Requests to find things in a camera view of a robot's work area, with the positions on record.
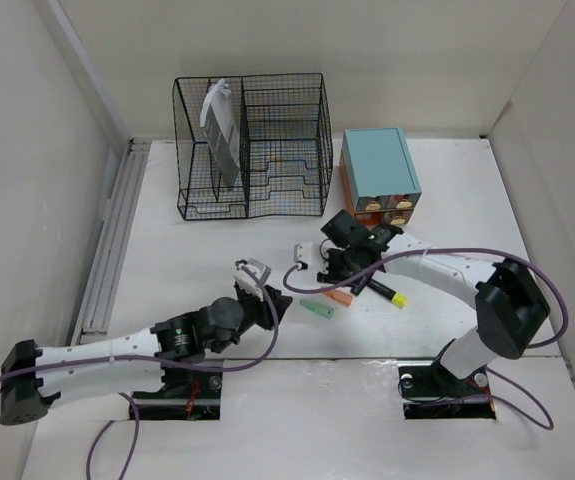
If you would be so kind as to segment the orange highlighter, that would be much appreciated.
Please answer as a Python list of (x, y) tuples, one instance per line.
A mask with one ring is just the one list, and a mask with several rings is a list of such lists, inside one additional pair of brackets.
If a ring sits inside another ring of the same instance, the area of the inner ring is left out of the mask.
[(324, 293), (324, 295), (333, 300), (334, 302), (343, 305), (344, 307), (349, 307), (353, 303), (354, 297), (351, 294), (345, 293), (339, 290), (331, 290)]

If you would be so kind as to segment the clear plastic drawer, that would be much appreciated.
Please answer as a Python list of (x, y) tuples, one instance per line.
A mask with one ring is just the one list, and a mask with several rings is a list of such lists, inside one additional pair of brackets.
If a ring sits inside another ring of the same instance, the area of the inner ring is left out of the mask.
[(420, 193), (396, 194), (389, 197), (388, 209), (409, 210), (414, 209), (420, 199)]
[(373, 227), (383, 221), (381, 212), (357, 212), (355, 219), (366, 227)]
[(357, 200), (357, 212), (382, 212), (386, 210), (389, 202), (389, 195), (361, 196)]
[(413, 213), (413, 208), (387, 210), (382, 213), (382, 219), (389, 225), (402, 226), (409, 223)]

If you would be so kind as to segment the green highlighter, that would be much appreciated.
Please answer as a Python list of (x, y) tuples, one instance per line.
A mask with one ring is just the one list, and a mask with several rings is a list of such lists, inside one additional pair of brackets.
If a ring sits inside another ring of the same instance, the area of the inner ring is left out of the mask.
[(307, 311), (328, 320), (332, 319), (335, 313), (333, 308), (316, 301), (300, 299), (299, 304)]

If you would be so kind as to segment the yellow cap black highlighter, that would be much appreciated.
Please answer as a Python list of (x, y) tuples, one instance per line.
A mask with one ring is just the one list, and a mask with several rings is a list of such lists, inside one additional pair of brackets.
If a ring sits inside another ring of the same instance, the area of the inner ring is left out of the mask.
[(398, 309), (403, 309), (407, 305), (407, 298), (401, 293), (393, 290), (392, 288), (382, 284), (377, 280), (369, 280), (367, 286), (382, 298), (388, 300), (392, 305)]

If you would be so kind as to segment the grey paper swatch booklet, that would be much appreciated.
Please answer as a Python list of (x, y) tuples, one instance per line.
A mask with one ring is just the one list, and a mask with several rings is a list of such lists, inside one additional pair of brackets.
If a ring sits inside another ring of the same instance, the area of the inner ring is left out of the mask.
[(233, 112), (233, 93), (225, 78), (209, 87), (199, 122), (222, 180), (233, 187), (240, 171), (240, 131)]

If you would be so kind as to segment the purple cap black highlighter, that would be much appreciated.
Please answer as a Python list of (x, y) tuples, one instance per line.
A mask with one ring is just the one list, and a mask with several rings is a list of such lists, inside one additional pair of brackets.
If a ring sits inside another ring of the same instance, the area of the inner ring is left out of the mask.
[(369, 284), (370, 278), (369, 277), (361, 277), (359, 279), (354, 280), (351, 283), (350, 292), (354, 296), (358, 296), (365, 287)]

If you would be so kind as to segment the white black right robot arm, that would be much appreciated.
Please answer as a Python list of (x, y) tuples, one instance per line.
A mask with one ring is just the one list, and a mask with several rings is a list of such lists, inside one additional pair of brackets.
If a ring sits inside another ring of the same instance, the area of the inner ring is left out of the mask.
[(321, 231), (333, 246), (319, 282), (339, 283), (381, 261), (380, 271), (434, 287), (475, 311), (475, 326), (450, 341), (430, 364), (403, 368), (401, 388), (415, 400), (473, 394), (486, 366), (497, 358), (520, 358), (550, 314), (530, 271), (516, 260), (439, 253), (398, 226), (368, 228), (346, 210)]

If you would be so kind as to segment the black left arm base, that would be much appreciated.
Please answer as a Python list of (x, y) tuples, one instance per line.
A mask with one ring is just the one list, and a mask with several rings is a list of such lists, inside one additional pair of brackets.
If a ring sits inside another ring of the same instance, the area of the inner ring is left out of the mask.
[(135, 391), (131, 397), (141, 420), (215, 421), (220, 419), (223, 372), (221, 362), (211, 362), (216, 372), (172, 369), (169, 382), (157, 391)]

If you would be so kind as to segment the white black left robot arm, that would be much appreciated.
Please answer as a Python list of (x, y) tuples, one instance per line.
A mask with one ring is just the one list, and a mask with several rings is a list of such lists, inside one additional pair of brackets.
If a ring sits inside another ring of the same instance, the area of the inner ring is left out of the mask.
[(192, 373), (224, 372), (206, 363), (206, 353), (222, 353), (254, 326), (274, 332), (293, 302), (271, 286), (235, 292), (118, 338), (70, 347), (16, 343), (1, 364), (0, 423), (30, 423), (53, 408), (113, 393), (176, 397), (188, 390)]

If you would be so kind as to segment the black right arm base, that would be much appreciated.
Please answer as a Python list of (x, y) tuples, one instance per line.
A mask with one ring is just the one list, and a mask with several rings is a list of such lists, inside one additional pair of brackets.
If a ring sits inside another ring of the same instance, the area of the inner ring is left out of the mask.
[(398, 363), (398, 393), (406, 420), (495, 420), (485, 367), (457, 379), (437, 359)]

